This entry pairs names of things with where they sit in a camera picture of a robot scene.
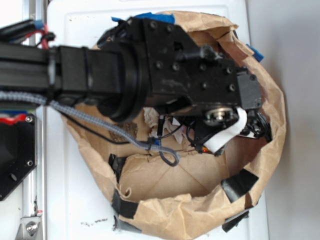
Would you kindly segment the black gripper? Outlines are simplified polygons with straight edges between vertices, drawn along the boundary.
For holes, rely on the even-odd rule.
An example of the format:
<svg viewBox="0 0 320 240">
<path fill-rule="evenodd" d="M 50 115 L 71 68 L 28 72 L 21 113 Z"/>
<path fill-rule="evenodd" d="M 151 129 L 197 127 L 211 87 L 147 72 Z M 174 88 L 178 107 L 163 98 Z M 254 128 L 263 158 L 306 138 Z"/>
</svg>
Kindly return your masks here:
<svg viewBox="0 0 320 240">
<path fill-rule="evenodd" d="M 219 156 L 236 136 L 271 140 L 257 77 L 245 67 L 165 67 L 159 71 L 159 100 L 159 113 L 186 126 L 199 153 Z"/>
</svg>

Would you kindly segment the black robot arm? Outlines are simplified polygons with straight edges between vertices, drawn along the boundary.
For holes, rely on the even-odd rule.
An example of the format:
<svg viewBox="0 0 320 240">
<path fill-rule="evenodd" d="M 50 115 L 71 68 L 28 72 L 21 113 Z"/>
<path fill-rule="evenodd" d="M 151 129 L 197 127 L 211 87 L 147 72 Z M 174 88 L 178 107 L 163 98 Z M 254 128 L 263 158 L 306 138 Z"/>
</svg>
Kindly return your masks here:
<svg viewBox="0 0 320 240">
<path fill-rule="evenodd" d="M 193 130 L 199 152 L 215 155 L 235 136 L 272 140 L 257 77 L 211 46 L 198 46 L 176 24 L 122 20 L 96 50 L 49 47 L 54 37 L 40 20 L 0 30 L 2 107 L 49 105 L 73 115 L 75 105 L 87 104 L 117 123 L 151 107 Z"/>
</svg>

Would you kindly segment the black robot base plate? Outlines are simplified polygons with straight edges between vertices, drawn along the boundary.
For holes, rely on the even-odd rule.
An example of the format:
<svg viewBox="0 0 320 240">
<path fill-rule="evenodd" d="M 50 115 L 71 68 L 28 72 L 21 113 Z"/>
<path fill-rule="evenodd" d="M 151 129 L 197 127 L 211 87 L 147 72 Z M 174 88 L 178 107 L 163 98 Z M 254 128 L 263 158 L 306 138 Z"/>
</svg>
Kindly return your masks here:
<svg viewBox="0 0 320 240">
<path fill-rule="evenodd" d="M 36 166 L 36 118 L 0 119 L 0 200 L 4 201 Z"/>
</svg>

